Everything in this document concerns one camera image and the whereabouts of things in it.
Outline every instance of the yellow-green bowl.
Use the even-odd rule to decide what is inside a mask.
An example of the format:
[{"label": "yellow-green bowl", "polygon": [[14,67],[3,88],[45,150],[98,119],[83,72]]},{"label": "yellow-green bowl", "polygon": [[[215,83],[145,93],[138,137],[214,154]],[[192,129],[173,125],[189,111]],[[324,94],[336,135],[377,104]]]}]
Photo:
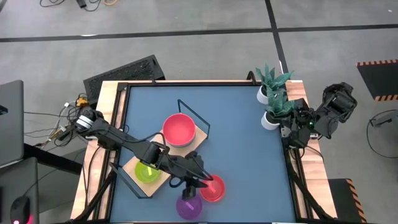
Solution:
[{"label": "yellow-green bowl", "polygon": [[143,183],[152,183],[160,175],[160,170],[155,170],[149,166],[138,162],[136,165],[136,177]]}]

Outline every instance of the black wire frame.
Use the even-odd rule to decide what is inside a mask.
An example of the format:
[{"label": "black wire frame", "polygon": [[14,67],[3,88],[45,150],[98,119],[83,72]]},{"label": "black wire frame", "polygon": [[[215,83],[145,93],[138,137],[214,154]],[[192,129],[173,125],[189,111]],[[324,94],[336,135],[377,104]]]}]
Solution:
[{"label": "black wire frame", "polygon": [[[114,104],[113,113],[112,113],[112,115],[113,115],[112,120],[116,121],[116,116],[117,116],[117,113],[118,113],[118,104],[119,104],[118,102],[120,101],[121,91],[123,91],[124,89],[126,91],[126,95],[125,95],[125,99],[124,99],[123,112],[122,112],[122,115],[121,115],[122,116],[122,118],[121,118],[121,126],[125,126],[125,124],[126,124],[127,107],[128,107],[128,102],[129,102],[131,88],[149,87],[149,86],[153,86],[153,87],[158,87],[159,86],[160,87],[160,86],[253,86],[253,85],[254,86],[260,86],[261,83],[256,81],[255,76],[254,76],[252,71],[249,72],[246,80],[234,80],[233,82],[231,82],[229,80],[217,80],[217,81],[212,81],[212,80],[190,81],[190,80],[187,80],[187,81],[175,81],[175,82],[166,81],[166,80],[161,80],[161,81],[152,80],[152,81],[148,81],[148,82],[135,82],[135,83],[120,82],[120,83],[118,83],[118,92],[119,93],[116,94],[115,104]],[[118,153],[118,154],[119,154],[118,155],[118,159],[114,162],[114,164],[116,164],[116,165],[118,165],[119,157],[120,157],[120,153]],[[286,163],[286,168],[287,168],[288,162],[291,162],[291,160],[290,160],[289,153],[287,151],[285,151],[285,150],[284,150],[284,157],[285,157],[285,163]],[[299,169],[301,169],[301,170],[303,168],[301,163],[297,164],[297,167]],[[295,189],[294,182],[291,179],[287,169],[286,169],[286,173],[287,173],[288,178],[289,178],[290,194],[291,194],[291,198],[292,198],[295,219],[299,220],[302,217],[300,216],[300,208],[299,208],[299,203],[298,203],[299,200],[298,200],[298,197],[297,197],[297,192],[296,192],[296,189]],[[305,183],[305,179],[303,179],[303,176],[299,175],[299,177],[303,181],[303,183]],[[108,199],[108,202],[106,204],[106,216],[105,216],[105,219],[110,219],[110,216],[111,216],[111,209],[112,209],[112,206],[113,206],[113,195],[114,195],[114,191],[115,191],[115,188],[114,188],[115,183],[116,183],[116,181],[114,181],[112,183],[113,187],[111,187],[110,191],[109,191],[109,199]]]}]

